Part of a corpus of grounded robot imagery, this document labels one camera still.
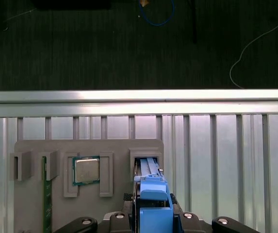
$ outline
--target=corrugated metal panel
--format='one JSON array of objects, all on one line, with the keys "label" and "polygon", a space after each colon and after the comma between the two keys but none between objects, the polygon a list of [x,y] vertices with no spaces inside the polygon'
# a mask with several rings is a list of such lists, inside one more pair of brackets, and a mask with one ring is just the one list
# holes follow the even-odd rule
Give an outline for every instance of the corrugated metal panel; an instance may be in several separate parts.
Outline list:
[{"label": "corrugated metal panel", "polygon": [[212,220],[212,145],[210,116],[190,116],[191,210]]},{"label": "corrugated metal panel", "polygon": [[260,232],[277,233],[278,99],[259,93],[251,102],[242,96],[233,102],[230,95],[214,102],[190,96],[171,103],[142,102],[139,95],[141,102],[129,103],[93,100],[78,106],[71,103],[75,100],[55,99],[45,105],[43,99],[32,107],[0,104],[0,233],[13,233],[14,186],[7,172],[16,140],[90,138],[161,139],[164,172],[185,211],[207,222],[225,215]]}]

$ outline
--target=circuit board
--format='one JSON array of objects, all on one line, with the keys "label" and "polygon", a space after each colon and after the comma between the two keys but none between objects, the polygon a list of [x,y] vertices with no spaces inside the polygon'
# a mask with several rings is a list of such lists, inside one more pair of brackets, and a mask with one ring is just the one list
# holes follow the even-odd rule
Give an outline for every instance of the circuit board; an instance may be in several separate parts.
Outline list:
[{"label": "circuit board", "polygon": [[51,216],[52,216],[52,201],[51,201],[51,181],[46,180],[47,159],[42,158],[42,181],[43,181],[43,233],[51,233]]}]

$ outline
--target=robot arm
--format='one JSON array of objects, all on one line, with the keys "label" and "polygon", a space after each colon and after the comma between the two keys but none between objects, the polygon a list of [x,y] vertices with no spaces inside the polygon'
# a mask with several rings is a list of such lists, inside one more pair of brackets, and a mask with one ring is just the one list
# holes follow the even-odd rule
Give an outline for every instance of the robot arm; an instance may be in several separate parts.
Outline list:
[{"label": "robot arm", "polygon": [[229,217],[217,217],[210,225],[183,212],[156,158],[136,159],[133,177],[133,194],[124,195],[121,212],[106,214],[100,224],[81,217],[55,233],[257,233]]}]

